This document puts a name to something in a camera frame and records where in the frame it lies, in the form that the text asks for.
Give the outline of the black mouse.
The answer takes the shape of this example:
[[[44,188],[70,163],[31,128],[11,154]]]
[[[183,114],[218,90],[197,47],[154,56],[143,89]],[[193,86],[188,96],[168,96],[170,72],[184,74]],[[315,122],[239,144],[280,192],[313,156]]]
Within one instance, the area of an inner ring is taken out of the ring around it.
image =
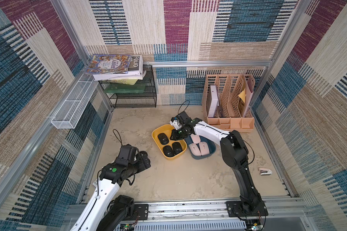
[[[167,158],[172,158],[175,156],[175,153],[170,145],[166,145],[163,148],[163,153]]]
[[[180,142],[177,142],[177,141],[172,144],[172,149],[173,149],[173,152],[175,155],[178,155],[181,152],[183,152],[183,148],[182,148]]]
[[[158,134],[158,139],[161,143],[161,145],[167,145],[169,143],[169,138],[165,133]]]

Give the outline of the yellow plastic storage box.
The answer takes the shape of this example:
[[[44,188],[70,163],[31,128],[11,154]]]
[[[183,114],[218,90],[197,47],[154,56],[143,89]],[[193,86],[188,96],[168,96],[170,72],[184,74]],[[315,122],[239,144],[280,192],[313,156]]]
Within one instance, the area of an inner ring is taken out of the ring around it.
[[[173,141],[170,139],[170,135],[171,135],[171,132],[172,132],[172,129],[174,129],[174,127],[170,124],[165,124],[165,125],[162,125],[158,128],[156,128],[153,132],[152,132],[152,138],[154,139],[155,143],[157,144],[157,146],[159,147],[161,153],[164,155],[163,153],[163,148],[166,146],[166,145],[161,145],[159,139],[158,139],[158,134],[160,133],[165,133],[167,135],[167,137],[169,138],[169,143],[167,145],[170,145],[172,147],[172,144],[176,141]],[[180,142],[182,148],[183,148],[183,152],[181,152],[180,154],[178,155],[175,155],[174,157],[172,158],[167,158],[165,155],[164,157],[168,160],[174,160],[174,159],[177,159],[178,157],[180,157],[181,155],[183,155],[186,150],[187,150],[187,144],[184,140],[179,140],[177,142]]]

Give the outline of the pink mouse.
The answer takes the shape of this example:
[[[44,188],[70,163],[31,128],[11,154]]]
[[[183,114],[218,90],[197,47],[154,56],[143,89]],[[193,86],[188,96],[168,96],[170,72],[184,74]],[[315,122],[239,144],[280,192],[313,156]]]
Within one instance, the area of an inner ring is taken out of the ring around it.
[[[191,134],[190,137],[191,137],[191,139],[192,139],[194,144],[199,144],[201,142],[201,139],[200,139],[199,135]]]
[[[188,147],[190,148],[191,154],[195,157],[201,157],[201,151],[200,148],[198,147],[197,144],[195,143],[191,143],[188,145]]]
[[[201,151],[201,156],[206,156],[210,154],[208,143],[202,141],[198,144],[198,146]]]

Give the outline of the teal plastic storage box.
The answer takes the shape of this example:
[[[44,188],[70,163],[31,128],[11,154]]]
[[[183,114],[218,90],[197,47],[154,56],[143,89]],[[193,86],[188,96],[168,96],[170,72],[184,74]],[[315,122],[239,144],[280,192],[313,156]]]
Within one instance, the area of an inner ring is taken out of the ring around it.
[[[213,141],[199,136],[199,135],[190,135],[184,139],[186,142],[191,156],[194,159],[204,159],[210,157],[216,151],[216,145]]]

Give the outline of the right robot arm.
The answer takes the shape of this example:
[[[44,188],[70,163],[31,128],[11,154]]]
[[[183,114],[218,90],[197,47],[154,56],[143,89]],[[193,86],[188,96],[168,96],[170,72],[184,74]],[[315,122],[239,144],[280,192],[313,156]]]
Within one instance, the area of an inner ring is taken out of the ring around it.
[[[245,220],[247,217],[262,218],[269,215],[249,170],[249,150],[238,131],[218,129],[199,118],[190,118],[184,111],[171,118],[170,124],[174,127],[171,133],[171,139],[174,141],[183,140],[193,134],[220,146],[222,159],[234,172],[240,189],[240,201],[226,202],[230,217]]]

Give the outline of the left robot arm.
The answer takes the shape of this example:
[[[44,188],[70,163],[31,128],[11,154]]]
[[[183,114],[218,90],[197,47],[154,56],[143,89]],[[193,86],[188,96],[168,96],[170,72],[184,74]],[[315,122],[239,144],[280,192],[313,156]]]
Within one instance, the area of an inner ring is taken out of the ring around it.
[[[126,218],[134,217],[135,201],[117,194],[124,181],[151,167],[145,151],[129,144],[122,145],[114,162],[104,166],[97,177],[97,186],[72,231],[112,231]]]

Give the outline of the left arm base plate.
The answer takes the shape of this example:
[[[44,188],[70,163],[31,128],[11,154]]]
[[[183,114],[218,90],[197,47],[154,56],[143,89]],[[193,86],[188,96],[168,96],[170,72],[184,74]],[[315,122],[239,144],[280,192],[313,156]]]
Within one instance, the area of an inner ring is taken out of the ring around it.
[[[135,204],[133,216],[131,220],[133,221],[147,220],[148,213],[149,213],[149,204]]]

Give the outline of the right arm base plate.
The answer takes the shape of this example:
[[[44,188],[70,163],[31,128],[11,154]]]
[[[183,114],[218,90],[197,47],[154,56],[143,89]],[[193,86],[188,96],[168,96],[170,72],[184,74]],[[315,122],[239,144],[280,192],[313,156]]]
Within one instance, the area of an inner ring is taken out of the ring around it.
[[[242,201],[226,201],[226,207],[228,216],[234,218],[264,217],[269,215],[263,201],[256,206]]]

